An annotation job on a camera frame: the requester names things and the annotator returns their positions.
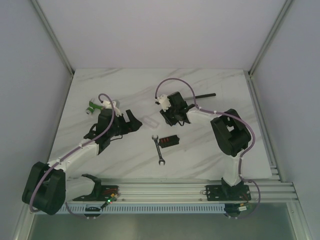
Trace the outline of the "clear plastic fuse box cover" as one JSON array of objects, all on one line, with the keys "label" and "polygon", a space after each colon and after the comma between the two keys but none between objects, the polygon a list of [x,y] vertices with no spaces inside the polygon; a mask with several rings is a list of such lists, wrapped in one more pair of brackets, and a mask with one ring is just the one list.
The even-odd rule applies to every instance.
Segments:
[{"label": "clear plastic fuse box cover", "polygon": [[154,120],[153,118],[151,118],[149,116],[144,116],[142,120],[143,120],[144,124],[152,130],[156,130],[160,125],[156,120]]}]

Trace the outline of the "green white connector plug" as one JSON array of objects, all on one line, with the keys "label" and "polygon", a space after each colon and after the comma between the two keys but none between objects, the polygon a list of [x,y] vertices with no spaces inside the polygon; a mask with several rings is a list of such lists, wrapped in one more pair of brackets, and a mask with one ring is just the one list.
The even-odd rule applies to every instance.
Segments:
[{"label": "green white connector plug", "polygon": [[94,113],[95,110],[103,110],[104,107],[102,105],[98,105],[95,103],[95,99],[92,98],[89,102],[88,102],[88,107],[87,109],[85,110],[85,113],[87,115],[92,115]]}]

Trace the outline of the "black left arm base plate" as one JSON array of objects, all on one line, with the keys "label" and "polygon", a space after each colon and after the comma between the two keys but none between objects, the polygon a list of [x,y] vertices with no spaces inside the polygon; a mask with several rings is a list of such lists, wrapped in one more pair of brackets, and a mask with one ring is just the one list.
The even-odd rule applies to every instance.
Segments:
[{"label": "black left arm base plate", "polygon": [[110,199],[112,194],[116,195],[118,191],[119,187],[117,185],[95,186],[90,194],[81,195],[72,200],[75,202],[104,202]]}]

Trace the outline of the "silver open-end wrench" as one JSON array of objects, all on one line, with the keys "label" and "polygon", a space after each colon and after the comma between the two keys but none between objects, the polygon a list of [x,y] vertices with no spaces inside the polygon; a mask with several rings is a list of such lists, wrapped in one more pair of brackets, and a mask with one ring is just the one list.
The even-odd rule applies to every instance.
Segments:
[{"label": "silver open-end wrench", "polygon": [[161,154],[161,150],[160,150],[160,146],[159,146],[159,136],[158,135],[152,135],[151,136],[151,139],[154,141],[154,144],[155,144],[155,147],[156,147],[156,150],[157,150],[157,154],[158,154],[158,164],[160,166],[164,166],[166,164],[166,161],[163,159],[163,156]]}]

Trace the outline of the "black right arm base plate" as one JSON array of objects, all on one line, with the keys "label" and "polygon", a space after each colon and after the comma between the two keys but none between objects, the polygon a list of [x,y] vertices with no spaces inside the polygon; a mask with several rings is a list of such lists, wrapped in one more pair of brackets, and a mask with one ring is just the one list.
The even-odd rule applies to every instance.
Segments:
[{"label": "black right arm base plate", "polygon": [[245,184],[235,186],[227,185],[206,185],[206,197],[208,201],[250,201],[252,199],[250,188]]}]

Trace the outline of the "black fuse box base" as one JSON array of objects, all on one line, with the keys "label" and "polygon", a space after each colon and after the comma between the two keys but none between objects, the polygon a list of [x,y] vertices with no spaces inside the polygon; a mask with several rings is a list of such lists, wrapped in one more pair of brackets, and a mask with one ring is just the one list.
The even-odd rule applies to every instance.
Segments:
[{"label": "black fuse box base", "polygon": [[159,139],[159,146],[161,148],[168,148],[180,143],[180,138],[177,135],[171,135]]}]

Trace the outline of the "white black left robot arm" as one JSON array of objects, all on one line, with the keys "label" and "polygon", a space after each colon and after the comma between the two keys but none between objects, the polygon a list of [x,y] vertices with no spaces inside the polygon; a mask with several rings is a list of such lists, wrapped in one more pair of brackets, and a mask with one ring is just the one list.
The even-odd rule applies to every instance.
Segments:
[{"label": "white black left robot arm", "polygon": [[130,110],[126,114],[129,121],[122,114],[117,116],[112,109],[103,109],[97,123],[92,125],[74,150],[47,163],[38,161],[32,166],[22,193],[22,201],[29,205],[31,212],[42,211],[54,215],[71,200],[104,199],[100,178],[89,173],[76,178],[71,175],[101,154],[113,137],[124,136],[141,128],[143,123]]}]

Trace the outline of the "aluminium rail frame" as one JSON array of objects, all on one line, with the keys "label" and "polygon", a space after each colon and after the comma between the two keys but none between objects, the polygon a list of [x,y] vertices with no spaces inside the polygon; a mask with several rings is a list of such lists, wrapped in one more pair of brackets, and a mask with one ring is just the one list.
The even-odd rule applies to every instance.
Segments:
[{"label": "aluminium rail frame", "polygon": [[[88,173],[119,186],[120,204],[210,203],[229,159],[211,127],[169,126],[155,96],[216,93],[206,110],[235,109],[256,142],[242,174],[254,179],[242,219],[214,213],[103,214],[95,220],[40,213],[34,235],[73,240],[317,240],[320,237],[319,1],[293,1],[264,56],[261,48],[284,0],[39,0],[74,70],[62,95],[48,157],[74,149],[97,122],[87,115],[100,93],[145,124],[113,141],[71,176]],[[152,135],[177,135],[161,148]]]}]

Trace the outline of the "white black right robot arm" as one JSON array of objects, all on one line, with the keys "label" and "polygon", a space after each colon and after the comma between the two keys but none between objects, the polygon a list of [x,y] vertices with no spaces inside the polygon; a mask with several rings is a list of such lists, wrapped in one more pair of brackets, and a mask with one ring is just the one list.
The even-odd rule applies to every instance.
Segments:
[{"label": "white black right robot arm", "polygon": [[240,154],[252,140],[237,111],[232,108],[223,113],[205,111],[194,103],[187,104],[178,91],[156,97],[155,103],[160,105],[160,114],[171,127],[176,124],[200,124],[212,128],[219,149],[228,156],[224,164],[221,193],[228,200],[234,199],[239,194],[239,186],[243,184]]}]

